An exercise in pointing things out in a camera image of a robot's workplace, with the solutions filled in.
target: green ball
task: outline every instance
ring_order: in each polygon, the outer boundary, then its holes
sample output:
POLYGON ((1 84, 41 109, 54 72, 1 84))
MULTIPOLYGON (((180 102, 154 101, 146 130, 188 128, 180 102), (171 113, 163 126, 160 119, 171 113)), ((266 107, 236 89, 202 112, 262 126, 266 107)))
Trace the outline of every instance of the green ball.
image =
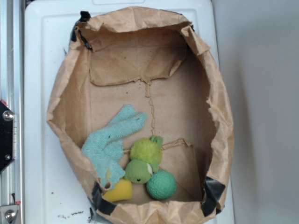
POLYGON ((177 183, 171 173, 159 170, 146 183, 146 189, 154 199, 165 200, 176 192, 177 183))

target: paper bag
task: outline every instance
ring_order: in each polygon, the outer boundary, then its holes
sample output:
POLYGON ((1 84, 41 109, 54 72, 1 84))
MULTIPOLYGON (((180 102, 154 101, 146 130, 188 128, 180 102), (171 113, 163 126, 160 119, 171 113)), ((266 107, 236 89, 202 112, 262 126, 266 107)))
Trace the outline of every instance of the paper bag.
POLYGON ((191 22, 143 7, 91 18, 81 12, 57 74, 47 122, 97 212, 116 224, 204 223, 224 208, 234 147, 228 94, 209 47, 191 22), (155 201, 144 185, 133 198, 110 203, 81 152, 124 104, 145 112, 144 128, 124 140, 125 155, 140 138, 164 139, 160 169, 173 174, 174 196, 155 201))

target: plush toy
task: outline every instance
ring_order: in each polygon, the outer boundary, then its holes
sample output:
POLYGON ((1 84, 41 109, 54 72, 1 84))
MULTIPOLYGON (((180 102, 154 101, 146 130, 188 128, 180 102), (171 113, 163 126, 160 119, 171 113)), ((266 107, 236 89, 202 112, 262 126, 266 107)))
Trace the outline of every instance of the plush toy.
POLYGON ((123 139, 144 126, 145 113, 137 113, 132 105, 124 105, 110 123, 91 133, 82 146, 83 155, 93 163, 101 185, 114 189, 114 185, 125 175, 119 160, 123 156, 123 139))
POLYGON ((162 160, 163 139, 152 136, 151 139, 140 139, 131 148, 131 161, 126 167, 124 178, 133 183, 146 183, 153 173, 158 172, 162 160))
POLYGON ((173 196, 177 190, 177 184, 170 172, 159 170, 146 183, 146 189, 154 199, 165 200, 173 196))
POLYGON ((131 181, 120 179, 118 183, 115 184, 113 190, 107 191, 103 198, 109 202, 116 202, 121 200, 129 200, 132 198, 133 190, 131 181))

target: metal frame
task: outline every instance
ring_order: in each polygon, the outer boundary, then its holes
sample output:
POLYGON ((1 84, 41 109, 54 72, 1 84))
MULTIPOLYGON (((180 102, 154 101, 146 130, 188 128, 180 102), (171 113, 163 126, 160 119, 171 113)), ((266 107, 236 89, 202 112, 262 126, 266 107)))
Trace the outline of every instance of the metal frame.
POLYGON ((0 1, 0 98, 14 112, 14 161, 0 176, 0 215, 14 209, 16 224, 24 221, 23 193, 23 70, 24 0, 0 1))

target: white wall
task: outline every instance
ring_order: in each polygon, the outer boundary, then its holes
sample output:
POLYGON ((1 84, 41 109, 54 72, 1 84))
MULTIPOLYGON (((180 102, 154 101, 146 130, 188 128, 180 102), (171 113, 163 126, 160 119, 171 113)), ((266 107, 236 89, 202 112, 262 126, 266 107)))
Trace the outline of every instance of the white wall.
POLYGON ((237 224, 299 223, 299 0, 212 0, 237 224))

